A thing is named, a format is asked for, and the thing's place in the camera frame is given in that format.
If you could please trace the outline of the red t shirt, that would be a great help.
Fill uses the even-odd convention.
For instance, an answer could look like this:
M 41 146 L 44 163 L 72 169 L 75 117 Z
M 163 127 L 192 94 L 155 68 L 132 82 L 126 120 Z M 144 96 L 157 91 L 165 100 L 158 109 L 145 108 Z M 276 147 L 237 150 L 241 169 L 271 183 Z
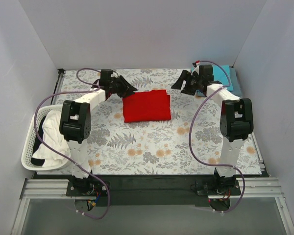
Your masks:
M 171 96 L 166 90 L 138 92 L 123 100 L 125 123 L 171 120 Z

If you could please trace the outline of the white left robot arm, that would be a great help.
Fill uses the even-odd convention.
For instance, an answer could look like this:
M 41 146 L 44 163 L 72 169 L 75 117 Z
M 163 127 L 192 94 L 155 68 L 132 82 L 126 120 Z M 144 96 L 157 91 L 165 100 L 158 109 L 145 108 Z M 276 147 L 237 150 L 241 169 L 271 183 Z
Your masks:
M 99 181 L 92 179 L 92 170 L 86 160 L 86 139 L 91 132 L 91 111 L 112 94 L 125 98 L 138 90 L 123 76 L 115 77 L 113 73 L 112 70 L 101 71 L 100 78 L 90 84 L 92 91 L 84 93 L 80 99 L 65 100 L 62 105 L 59 131 L 70 149 L 69 160 L 73 163 L 72 187 L 85 196 L 93 194 L 96 189 L 95 181 Z

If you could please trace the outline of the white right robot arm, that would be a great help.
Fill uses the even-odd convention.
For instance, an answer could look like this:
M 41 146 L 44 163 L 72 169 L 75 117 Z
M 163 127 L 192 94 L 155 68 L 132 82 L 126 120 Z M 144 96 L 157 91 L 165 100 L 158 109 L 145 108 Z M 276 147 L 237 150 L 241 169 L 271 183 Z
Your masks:
M 220 106 L 220 132 L 223 136 L 220 162 L 213 165 L 212 179 L 201 182 L 199 188 L 220 195 L 235 188 L 239 153 L 254 129 L 251 100 L 233 95 L 225 85 L 215 81 L 210 65 L 199 66 L 193 72 L 183 70 L 172 89 L 188 95 L 199 91 Z

